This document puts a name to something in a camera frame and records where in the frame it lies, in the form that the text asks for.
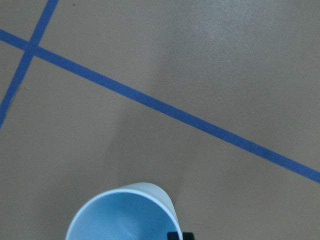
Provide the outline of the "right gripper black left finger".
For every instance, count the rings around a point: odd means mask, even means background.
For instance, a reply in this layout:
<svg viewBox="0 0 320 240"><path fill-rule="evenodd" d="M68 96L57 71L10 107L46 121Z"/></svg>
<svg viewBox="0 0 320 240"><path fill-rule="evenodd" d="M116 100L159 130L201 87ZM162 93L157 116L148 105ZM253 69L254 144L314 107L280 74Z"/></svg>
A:
<svg viewBox="0 0 320 240"><path fill-rule="evenodd" d="M179 234L177 232L168 232L167 240L179 240Z"/></svg>

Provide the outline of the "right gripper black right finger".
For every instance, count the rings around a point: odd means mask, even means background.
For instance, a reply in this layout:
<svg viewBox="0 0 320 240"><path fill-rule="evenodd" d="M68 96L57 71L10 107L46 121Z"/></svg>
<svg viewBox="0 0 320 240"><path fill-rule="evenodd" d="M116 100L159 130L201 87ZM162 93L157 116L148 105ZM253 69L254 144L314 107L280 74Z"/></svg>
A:
<svg viewBox="0 0 320 240"><path fill-rule="evenodd" d="M194 234L192 232L183 232L183 240L194 240Z"/></svg>

